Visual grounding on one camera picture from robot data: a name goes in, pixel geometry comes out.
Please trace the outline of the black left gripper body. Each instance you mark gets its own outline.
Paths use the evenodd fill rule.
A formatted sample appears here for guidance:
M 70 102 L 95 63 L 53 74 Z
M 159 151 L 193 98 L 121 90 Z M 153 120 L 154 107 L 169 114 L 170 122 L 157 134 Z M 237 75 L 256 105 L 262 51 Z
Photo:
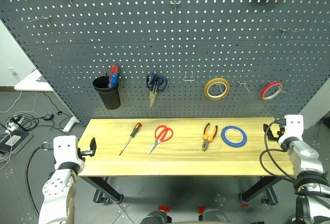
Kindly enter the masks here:
M 78 154 L 78 157 L 79 157 L 81 160 L 85 160 L 85 157 L 86 157 L 86 156 L 90 156 L 90 157 L 93 157 L 93 156 L 94 156 L 94 150 L 81 151 L 81 149 L 78 148 L 78 149 L 77 149 L 77 154 Z

